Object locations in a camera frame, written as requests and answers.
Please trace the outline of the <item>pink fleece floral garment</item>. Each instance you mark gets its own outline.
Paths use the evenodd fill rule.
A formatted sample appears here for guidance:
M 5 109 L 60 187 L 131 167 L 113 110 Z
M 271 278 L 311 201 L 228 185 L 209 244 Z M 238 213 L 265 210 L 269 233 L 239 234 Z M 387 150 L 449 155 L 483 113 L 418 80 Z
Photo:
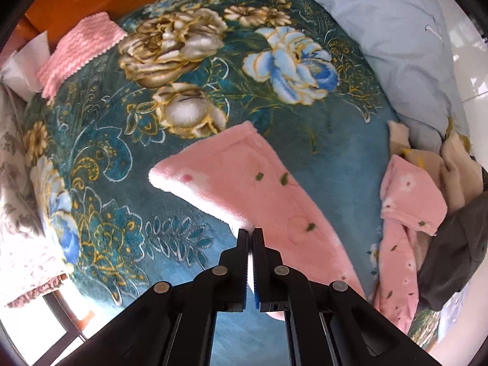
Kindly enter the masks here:
M 148 179 L 234 230 L 262 229 L 266 245 L 309 280 L 342 280 L 361 288 L 331 224 L 250 122 L 160 161 Z M 435 235 L 447 204 L 429 173 L 399 155 L 389 160 L 380 200 L 383 237 L 374 306 L 405 332 L 418 307 L 417 235 Z

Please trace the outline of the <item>dark grey garment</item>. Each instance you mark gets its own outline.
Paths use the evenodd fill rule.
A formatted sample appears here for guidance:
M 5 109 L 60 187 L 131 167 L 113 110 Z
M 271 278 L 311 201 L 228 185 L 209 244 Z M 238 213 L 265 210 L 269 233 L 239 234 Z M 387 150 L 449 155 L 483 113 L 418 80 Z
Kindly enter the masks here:
M 441 311 L 482 264 L 487 252 L 487 193 L 449 215 L 418 272 L 420 309 Z

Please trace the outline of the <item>white grey floral sheet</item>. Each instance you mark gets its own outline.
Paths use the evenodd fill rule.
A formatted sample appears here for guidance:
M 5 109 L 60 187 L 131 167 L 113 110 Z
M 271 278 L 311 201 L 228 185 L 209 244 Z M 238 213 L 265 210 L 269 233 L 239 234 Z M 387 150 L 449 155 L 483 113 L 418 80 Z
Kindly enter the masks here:
M 56 291 L 72 263 L 52 226 L 67 216 L 41 188 L 52 169 L 45 159 L 48 132 L 36 122 L 23 129 L 24 102 L 1 86 L 1 306 L 19 308 Z

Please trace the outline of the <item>beige fleece garment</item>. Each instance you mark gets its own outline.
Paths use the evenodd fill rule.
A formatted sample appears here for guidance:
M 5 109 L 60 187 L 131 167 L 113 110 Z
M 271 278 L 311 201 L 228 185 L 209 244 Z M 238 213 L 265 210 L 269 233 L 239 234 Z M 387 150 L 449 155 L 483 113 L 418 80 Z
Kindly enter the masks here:
M 424 169 L 444 196 L 447 213 L 451 214 L 473 201 L 483 192 L 483 173 L 479 163 L 471 158 L 464 137 L 452 131 L 439 154 L 413 149 L 409 143 L 409 128 L 388 121 L 389 151 L 409 163 Z

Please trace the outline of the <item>teal floral plush blanket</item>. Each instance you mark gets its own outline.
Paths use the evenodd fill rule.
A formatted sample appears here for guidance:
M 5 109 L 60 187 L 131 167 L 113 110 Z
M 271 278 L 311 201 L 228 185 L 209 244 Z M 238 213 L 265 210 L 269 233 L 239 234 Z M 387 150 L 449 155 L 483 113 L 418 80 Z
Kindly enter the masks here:
M 160 0 L 117 24 L 127 36 L 51 104 L 36 96 L 24 121 L 48 132 L 41 191 L 67 209 L 52 226 L 81 293 L 108 307 L 110 322 L 157 282 L 217 266 L 244 230 L 246 306 L 217 314 L 208 365 L 291 364 L 284 314 L 257 304 L 254 230 L 148 179 L 160 161 L 250 122 L 331 224 L 359 278 L 353 289 L 375 308 L 395 118 L 357 44 L 313 0 Z

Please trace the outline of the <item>white tissue paper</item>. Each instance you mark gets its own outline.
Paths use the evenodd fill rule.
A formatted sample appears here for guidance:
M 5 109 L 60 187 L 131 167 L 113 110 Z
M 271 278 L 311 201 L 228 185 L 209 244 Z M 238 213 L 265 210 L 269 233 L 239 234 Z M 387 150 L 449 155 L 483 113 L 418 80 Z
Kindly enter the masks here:
M 46 31 L 30 41 L 14 32 L 1 52 L 1 84 L 30 102 L 43 88 L 37 72 L 49 58 Z

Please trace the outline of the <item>pink knitted cloth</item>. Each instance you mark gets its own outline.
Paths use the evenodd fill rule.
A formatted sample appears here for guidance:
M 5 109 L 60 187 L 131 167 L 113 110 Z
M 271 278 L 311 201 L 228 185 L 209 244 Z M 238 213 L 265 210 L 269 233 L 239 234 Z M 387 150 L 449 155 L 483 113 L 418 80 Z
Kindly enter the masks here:
M 51 104 L 60 86 L 85 64 L 113 48 L 127 33 L 107 13 L 86 16 L 58 42 L 55 51 L 37 71 L 41 96 Z

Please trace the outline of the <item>light blue floral pillow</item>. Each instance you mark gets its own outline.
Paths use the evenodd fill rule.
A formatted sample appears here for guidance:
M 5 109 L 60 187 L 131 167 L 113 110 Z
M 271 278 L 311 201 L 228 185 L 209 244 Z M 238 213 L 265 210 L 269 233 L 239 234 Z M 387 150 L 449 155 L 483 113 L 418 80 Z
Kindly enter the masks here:
M 411 144 L 438 152 L 467 138 L 452 47 L 438 0 L 315 0 L 359 44 Z

